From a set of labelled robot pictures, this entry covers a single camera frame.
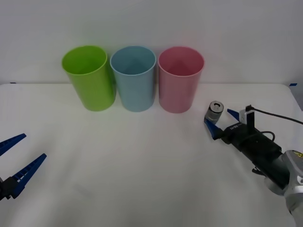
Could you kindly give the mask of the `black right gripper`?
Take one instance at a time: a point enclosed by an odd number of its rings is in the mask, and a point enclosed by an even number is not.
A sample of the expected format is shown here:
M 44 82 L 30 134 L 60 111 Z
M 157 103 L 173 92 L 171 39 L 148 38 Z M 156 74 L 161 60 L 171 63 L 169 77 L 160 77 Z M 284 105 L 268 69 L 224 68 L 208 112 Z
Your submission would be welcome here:
M 239 112 L 232 109 L 227 109 L 227 112 L 240 122 Z M 222 139 L 226 144 L 232 144 L 254 164 L 272 163 L 282 155 L 279 145 L 257 129 L 250 131 L 243 123 L 231 125 L 224 131 L 206 118 L 204 123 L 213 140 Z

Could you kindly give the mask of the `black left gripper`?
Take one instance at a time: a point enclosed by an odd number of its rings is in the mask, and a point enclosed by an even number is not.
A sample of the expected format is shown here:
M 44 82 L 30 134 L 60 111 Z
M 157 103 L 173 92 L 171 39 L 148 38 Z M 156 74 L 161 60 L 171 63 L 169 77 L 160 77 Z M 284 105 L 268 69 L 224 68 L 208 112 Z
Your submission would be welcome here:
M 10 139 L 0 142 L 0 156 L 10 150 L 13 146 L 19 143 L 26 137 L 26 134 L 22 133 Z M 41 166 L 46 159 L 47 155 L 42 154 L 36 158 L 33 162 L 21 169 L 19 172 L 10 176 L 5 181 L 0 179 L 0 200 L 6 198 L 17 198 L 24 190 L 26 184 Z

